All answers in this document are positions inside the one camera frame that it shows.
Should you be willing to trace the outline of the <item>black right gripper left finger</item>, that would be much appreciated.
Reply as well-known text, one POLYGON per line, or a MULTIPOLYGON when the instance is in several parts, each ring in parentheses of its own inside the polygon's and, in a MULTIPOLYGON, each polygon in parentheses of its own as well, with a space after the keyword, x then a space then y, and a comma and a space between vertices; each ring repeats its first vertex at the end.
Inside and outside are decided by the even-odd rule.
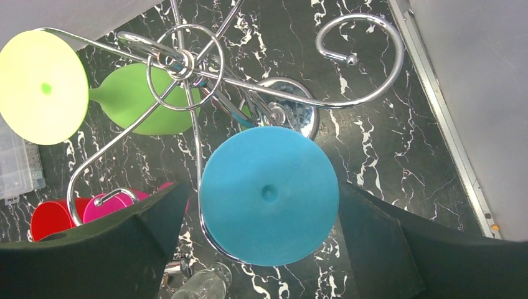
POLYGON ((38 242, 1 245, 2 298, 156 298, 190 188, 174 184, 38 242))

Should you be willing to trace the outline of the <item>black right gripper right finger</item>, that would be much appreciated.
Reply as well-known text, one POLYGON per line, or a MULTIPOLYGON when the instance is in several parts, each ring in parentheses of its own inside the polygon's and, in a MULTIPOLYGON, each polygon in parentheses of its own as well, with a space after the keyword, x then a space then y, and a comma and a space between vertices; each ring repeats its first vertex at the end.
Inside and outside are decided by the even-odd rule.
POLYGON ((361 298, 527 297, 527 242, 451 229, 350 183, 339 220, 361 298))

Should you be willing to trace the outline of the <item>pink wine glass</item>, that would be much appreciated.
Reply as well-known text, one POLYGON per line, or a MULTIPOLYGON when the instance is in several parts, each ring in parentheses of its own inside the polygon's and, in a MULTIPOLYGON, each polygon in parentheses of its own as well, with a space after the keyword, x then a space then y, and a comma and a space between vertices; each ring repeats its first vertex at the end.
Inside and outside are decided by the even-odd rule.
MULTIPOLYGON (((158 188, 157 192, 166 189, 173 184, 173 182, 164 183, 158 188)), ((152 195, 135 189, 132 189, 132 191, 136 194, 139 201, 142 201, 152 195)), ((96 205, 96 201, 105 195, 106 194, 99 194, 88 202, 82 215, 82 221, 84 224, 97 220, 101 217, 105 217, 108 214, 114 213, 133 204, 133 200, 129 197, 129 195, 125 193, 119 193, 105 201, 102 205, 96 205)))

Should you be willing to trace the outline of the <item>red wine glass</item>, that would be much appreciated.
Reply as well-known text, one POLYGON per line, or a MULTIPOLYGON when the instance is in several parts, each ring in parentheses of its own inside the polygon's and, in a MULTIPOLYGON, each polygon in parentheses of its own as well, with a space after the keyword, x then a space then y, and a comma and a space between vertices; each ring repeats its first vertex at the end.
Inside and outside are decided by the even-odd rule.
POLYGON ((34 242, 76 227, 66 199, 44 201, 31 216, 30 232, 34 242))

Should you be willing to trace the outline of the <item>clear wine glass silver rack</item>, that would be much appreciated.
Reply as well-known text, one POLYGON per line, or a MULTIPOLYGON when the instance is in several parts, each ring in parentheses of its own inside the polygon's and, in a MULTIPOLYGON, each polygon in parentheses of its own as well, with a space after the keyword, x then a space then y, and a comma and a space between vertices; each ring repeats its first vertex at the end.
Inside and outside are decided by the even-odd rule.
POLYGON ((232 284, 232 273, 228 266, 215 262, 202 269, 179 288, 172 299, 223 299, 232 284))

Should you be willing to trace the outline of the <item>blue wine glass silver rack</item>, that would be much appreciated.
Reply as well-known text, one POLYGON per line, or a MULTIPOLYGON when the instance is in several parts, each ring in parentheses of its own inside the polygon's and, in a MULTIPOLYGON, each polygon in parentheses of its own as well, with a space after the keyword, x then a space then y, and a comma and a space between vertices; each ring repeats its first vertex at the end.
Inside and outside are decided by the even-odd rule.
POLYGON ((264 126, 224 141, 199 190, 211 237, 245 263, 274 267, 314 252, 331 233, 339 184, 325 152, 291 129, 264 126))

